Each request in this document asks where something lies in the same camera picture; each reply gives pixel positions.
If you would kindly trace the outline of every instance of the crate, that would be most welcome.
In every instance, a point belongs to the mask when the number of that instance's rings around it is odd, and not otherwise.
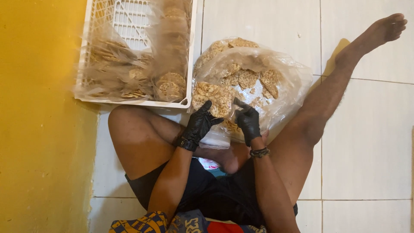
[[[145,35],[145,27],[149,25],[147,15],[151,13],[150,2],[147,0],[88,0],[85,14],[85,24],[83,30],[82,49],[80,51],[79,69],[84,68],[89,62],[89,51],[85,46],[88,42],[85,40],[89,32],[100,27],[100,20],[92,20],[102,18],[107,22],[112,22],[112,26],[124,39],[127,45],[134,50],[144,50],[149,48],[149,40]],[[195,18],[197,13],[197,0],[193,0],[191,12],[190,36],[195,34]],[[113,102],[110,100],[90,100],[75,95],[76,99],[87,102],[110,103],[110,104],[132,104],[151,107],[167,107],[186,109],[191,104],[191,81],[193,76],[193,55],[194,43],[190,43],[188,53],[188,72],[187,72],[187,91],[186,97],[180,103],[169,103],[149,100],[132,100]],[[77,77],[76,85],[88,85],[82,79]]]

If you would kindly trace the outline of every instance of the yellow wall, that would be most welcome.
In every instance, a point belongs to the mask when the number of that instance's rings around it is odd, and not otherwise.
[[[70,92],[86,0],[0,1],[0,232],[87,232],[98,107]]]

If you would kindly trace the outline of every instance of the hand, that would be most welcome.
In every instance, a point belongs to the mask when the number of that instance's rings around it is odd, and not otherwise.
[[[208,100],[197,112],[191,114],[188,125],[183,132],[183,138],[198,145],[213,125],[220,124],[224,121],[223,118],[215,118],[208,112],[211,104],[211,101]]]
[[[259,126],[259,113],[247,104],[240,104],[243,110],[236,110],[236,124],[241,128],[244,134],[244,141],[250,147],[250,142],[262,137]]]

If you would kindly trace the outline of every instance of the foot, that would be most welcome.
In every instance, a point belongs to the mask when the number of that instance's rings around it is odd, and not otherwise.
[[[262,140],[266,144],[269,131],[267,130],[262,135]],[[244,143],[231,142],[230,150],[226,150],[223,157],[228,157],[223,163],[223,170],[227,174],[236,173],[244,163],[250,158],[250,147],[247,147]]]
[[[360,59],[377,47],[398,39],[402,31],[405,30],[406,24],[407,20],[400,13],[374,22],[364,33],[336,56],[335,63],[340,63],[344,59],[349,58],[350,55]]]

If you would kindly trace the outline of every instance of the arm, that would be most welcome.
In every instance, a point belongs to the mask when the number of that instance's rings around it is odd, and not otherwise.
[[[177,147],[155,182],[149,198],[148,213],[161,211],[167,215],[168,223],[183,197],[190,169],[192,151]]]
[[[216,119],[208,112],[211,105],[211,101],[208,100],[198,111],[191,114],[181,138],[194,146],[192,151],[191,147],[187,148],[184,146],[187,149],[180,146],[177,147],[152,189],[148,213],[155,211],[164,212],[167,215],[168,224],[171,223],[177,206],[183,197],[193,151],[195,151],[200,140],[206,136],[213,125],[223,122],[223,118]]]
[[[251,146],[252,150],[264,149],[265,144],[261,139],[259,127],[259,113],[247,104],[239,106],[243,110],[236,111],[236,120],[243,131],[246,145]],[[298,233],[289,195],[269,156],[252,159],[255,169],[256,197],[268,231]]]
[[[260,137],[251,141],[252,150],[265,145]],[[273,167],[270,157],[253,158],[256,196],[269,232],[299,233],[295,214],[286,188]]]

